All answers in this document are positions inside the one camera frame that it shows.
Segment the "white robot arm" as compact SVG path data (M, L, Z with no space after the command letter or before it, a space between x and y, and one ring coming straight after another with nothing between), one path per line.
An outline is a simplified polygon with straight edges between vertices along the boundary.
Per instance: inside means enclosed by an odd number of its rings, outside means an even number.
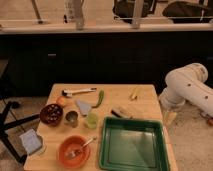
M159 95L166 126L172 123L186 101L200 108L202 117L209 125L213 125L213 88L204 84L207 78L208 71L200 63L192 63L167 73L166 87Z

